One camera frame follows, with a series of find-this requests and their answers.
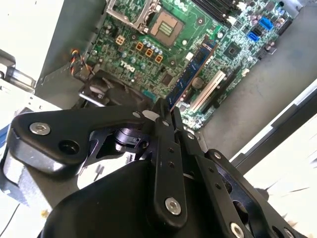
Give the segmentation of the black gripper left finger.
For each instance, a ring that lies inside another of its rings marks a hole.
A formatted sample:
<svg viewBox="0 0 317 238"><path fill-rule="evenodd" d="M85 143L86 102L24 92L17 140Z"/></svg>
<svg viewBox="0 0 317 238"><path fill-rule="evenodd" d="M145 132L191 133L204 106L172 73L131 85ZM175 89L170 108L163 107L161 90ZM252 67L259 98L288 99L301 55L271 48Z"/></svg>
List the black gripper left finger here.
<svg viewBox="0 0 317 238"><path fill-rule="evenodd" d="M12 162L22 165L19 192L29 206L52 211L71 194L141 160L176 162L183 171L172 112L163 99L143 112L106 106L24 113L13 119L7 137L7 170L16 171ZM185 187L184 203L188 217Z"/></svg>

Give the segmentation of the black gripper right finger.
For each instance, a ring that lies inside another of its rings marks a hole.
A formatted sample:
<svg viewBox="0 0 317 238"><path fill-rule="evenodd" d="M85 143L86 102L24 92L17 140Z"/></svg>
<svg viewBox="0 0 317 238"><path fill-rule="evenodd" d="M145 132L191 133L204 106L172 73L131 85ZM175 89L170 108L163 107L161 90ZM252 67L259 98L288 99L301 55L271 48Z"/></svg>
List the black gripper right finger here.
<svg viewBox="0 0 317 238"><path fill-rule="evenodd" d="M302 238L224 155L216 149L204 153L197 138L186 131L180 110L173 109L175 134L185 150L188 172L203 185L207 205L215 219L217 238Z"/></svg>

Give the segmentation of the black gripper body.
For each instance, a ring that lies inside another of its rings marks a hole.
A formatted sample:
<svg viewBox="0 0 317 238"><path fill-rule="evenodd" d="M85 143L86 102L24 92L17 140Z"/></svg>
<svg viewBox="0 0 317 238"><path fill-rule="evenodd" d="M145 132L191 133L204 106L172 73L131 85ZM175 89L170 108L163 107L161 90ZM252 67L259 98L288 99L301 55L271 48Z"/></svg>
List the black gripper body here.
<svg viewBox="0 0 317 238"><path fill-rule="evenodd" d="M185 214L182 168L167 161L129 163L63 199L44 238L194 238Z"/></svg>

